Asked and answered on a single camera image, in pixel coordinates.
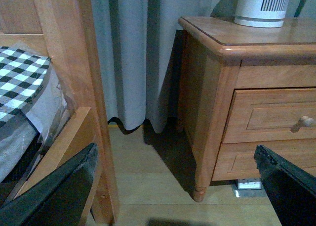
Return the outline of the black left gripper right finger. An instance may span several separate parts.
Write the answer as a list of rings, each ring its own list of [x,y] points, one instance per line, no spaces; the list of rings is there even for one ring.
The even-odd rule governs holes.
[[[254,159],[263,188],[283,226],[316,224],[316,178],[264,145]]]

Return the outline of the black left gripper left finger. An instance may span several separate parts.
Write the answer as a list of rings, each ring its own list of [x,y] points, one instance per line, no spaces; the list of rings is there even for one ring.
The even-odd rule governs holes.
[[[90,143],[0,209],[2,226],[77,226],[94,181],[98,147]]]

